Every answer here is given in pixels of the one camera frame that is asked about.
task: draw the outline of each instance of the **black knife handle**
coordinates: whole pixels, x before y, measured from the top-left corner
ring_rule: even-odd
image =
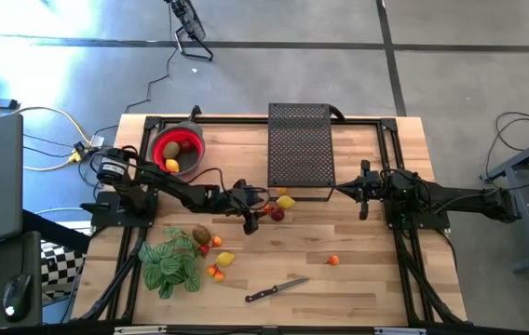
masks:
[[[246,302],[253,302],[255,300],[259,300],[261,298],[269,296],[269,295],[271,295],[271,294],[273,294],[273,293],[275,293],[277,291],[278,291],[277,290],[277,286],[273,286],[273,288],[271,288],[271,289],[265,289],[264,291],[260,291],[260,292],[254,294],[254,295],[246,296],[245,301]]]

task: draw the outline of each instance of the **wooden table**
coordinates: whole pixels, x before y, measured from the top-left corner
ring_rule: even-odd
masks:
[[[145,117],[122,115],[116,145],[139,147]],[[406,168],[432,181],[421,119],[399,117],[397,121]],[[207,153],[200,170],[221,168],[228,187],[240,178],[255,186],[266,186],[266,126],[205,125],[203,128]],[[352,181],[359,175],[361,159],[370,160],[372,169],[381,169],[373,127],[333,126],[332,140],[338,183]],[[389,152],[395,167],[392,150]],[[195,182],[219,183],[219,176],[207,173]],[[183,285],[177,286],[169,300],[159,299],[156,290],[147,290],[141,278],[135,324],[407,324],[393,236],[377,201],[369,203],[370,215],[366,221],[358,219],[359,205],[342,194],[335,193],[327,203],[299,202],[282,222],[273,222],[268,217],[260,219],[260,229],[250,236],[243,234],[241,218],[193,214],[166,194],[159,195],[159,202],[155,226],[147,238],[152,246],[166,240],[163,230],[168,226],[183,227],[190,232],[196,224],[203,224],[220,236],[224,244],[198,262],[201,268],[213,264],[218,252],[231,251],[237,257],[230,267],[224,268],[223,283],[214,283],[201,271],[199,292],[189,293]],[[91,241],[74,317],[85,313],[112,279],[121,235],[121,228],[108,228]],[[428,280],[452,311],[465,318],[449,246],[433,231],[420,231],[420,241]],[[323,264],[332,254],[339,255],[340,265]],[[311,280],[257,302],[244,302],[248,294],[302,276]],[[123,311],[128,286],[127,279],[120,294],[118,316]],[[415,293],[414,298],[416,311],[421,315],[419,295]]]

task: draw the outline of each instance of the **computer mouse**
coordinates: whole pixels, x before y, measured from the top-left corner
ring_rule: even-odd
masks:
[[[2,310],[7,322],[19,322],[29,314],[31,308],[30,275],[15,275],[7,281],[2,299]]]

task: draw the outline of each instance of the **green plant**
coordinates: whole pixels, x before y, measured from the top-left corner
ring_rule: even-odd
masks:
[[[167,228],[168,242],[151,248],[142,243],[139,258],[144,265],[144,284],[149,290],[159,288],[159,297],[168,299],[173,287],[182,284],[189,292],[200,289],[197,274],[197,248],[186,232],[177,227]]]

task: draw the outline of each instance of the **red bowl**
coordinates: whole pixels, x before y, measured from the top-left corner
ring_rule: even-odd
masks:
[[[197,148],[198,151],[198,157],[196,159],[196,162],[193,164],[191,163],[190,167],[186,167],[183,169],[182,164],[180,164],[180,174],[183,174],[184,172],[189,172],[191,170],[194,170],[197,166],[200,160],[202,159],[202,156],[205,152],[204,148],[204,142],[203,140],[192,130],[186,129],[186,128],[169,128],[161,131],[161,133],[156,135],[156,138],[154,139],[153,144],[153,152],[151,152],[151,156],[153,157],[153,162],[159,164],[159,167],[164,170],[168,171],[165,168],[165,158],[163,157],[163,149],[165,149],[165,146],[168,145],[170,142],[181,142],[181,141],[190,141],[192,145],[194,145],[195,148]]]

